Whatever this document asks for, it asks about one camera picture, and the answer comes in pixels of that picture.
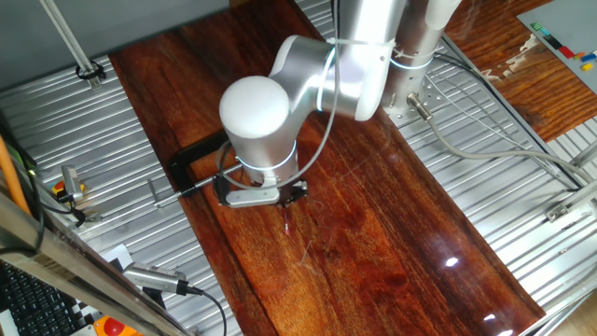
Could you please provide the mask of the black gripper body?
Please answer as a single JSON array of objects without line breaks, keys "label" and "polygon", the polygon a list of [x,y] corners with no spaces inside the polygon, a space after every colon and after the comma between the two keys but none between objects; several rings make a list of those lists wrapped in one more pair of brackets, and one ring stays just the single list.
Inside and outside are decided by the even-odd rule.
[{"label": "black gripper body", "polygon": [[292,184],[288,184],[279,188],[279,191],[279,202],[283,200],[290,200],[291,197],[298,194],[302,194],[302,197],[304,197],[308,193],[308,184],[305,180],[297,180]]}]

